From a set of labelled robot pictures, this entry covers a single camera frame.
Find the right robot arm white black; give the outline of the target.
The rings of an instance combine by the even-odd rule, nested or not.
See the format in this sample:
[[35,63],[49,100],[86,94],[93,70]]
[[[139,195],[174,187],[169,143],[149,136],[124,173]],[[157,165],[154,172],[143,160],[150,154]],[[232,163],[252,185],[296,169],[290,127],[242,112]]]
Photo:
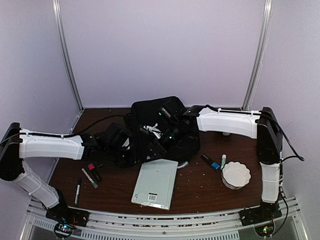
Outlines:
[[155,146],[166,151],[191,129],[192,124],[203,132],[236,134],[255,139],[256,155],[262,170],[262,194],[259,207],[254,208],[259,220],[268,220],[279,207],[278,198],[283,179],[281,127],[271,108],[241,111],[194,105],[183,114],[173,115],[163,106],[158,115],[171,124],[164,131],[157,125],[142,129],[154,135]]

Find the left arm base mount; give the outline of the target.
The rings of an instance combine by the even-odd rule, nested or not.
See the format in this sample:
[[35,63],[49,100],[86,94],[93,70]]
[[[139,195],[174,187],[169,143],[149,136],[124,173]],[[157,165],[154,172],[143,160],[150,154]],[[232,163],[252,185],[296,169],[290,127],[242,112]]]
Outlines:
[[59,239],[66,239],[77,227],[87,226],[89,215],[88,211],[67,207],[66,211],[48,208],[45,216],[57,222],[53,227],[53,233]]

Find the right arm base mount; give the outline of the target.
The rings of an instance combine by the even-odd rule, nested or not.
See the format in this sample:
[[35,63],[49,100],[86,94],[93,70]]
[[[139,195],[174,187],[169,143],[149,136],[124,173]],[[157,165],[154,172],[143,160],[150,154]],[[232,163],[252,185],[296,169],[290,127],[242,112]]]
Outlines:
[[276,226],[274,220],[282,216],[282,211],[277,205],[267,204],[257,207],[245,207],[239,212],[242,226],[254,226],[255,233],[260,237],[271,237]]

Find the grey notebook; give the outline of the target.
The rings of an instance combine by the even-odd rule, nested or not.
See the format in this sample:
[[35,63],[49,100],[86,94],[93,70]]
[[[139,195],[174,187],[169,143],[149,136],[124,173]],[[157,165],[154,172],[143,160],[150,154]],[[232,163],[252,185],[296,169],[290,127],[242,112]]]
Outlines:
[[157,159],[143,163],[137,177],[131,202],[163,210],[171,208],[178,162]]

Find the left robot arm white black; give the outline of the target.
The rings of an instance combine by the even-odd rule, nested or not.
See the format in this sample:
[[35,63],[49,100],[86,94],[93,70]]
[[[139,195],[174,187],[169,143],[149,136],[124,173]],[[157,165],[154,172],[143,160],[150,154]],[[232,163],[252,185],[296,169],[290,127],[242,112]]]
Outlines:
[[112,150],[129,150],[130,137],[131,132],[118,123],[112,123],[105,131],[95,134],[64,135],[30,131],[13,122],[0,142],[0,178],[18,184],[37,198],[49,214],[67,222],[72,218],[72,211],[62,192],[45,183],[24,159],[102,160]]

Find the black student bag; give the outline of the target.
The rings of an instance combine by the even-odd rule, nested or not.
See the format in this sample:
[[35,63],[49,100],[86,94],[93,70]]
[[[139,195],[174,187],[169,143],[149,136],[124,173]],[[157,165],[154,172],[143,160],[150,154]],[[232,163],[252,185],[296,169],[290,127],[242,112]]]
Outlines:
[[167,151],[166,160],[184,163],[199,152],[201,148],[200,131],[194,116],[185,115],[187,108],[176,96],[152,100],[136,101],[131,105],[130,113],[124,118],[132,135],[130,152],[136,164],[151,162],[145,160],[146,137],[155,137],[139,131],[140,125],[154,126],[162,131],[159,143]]

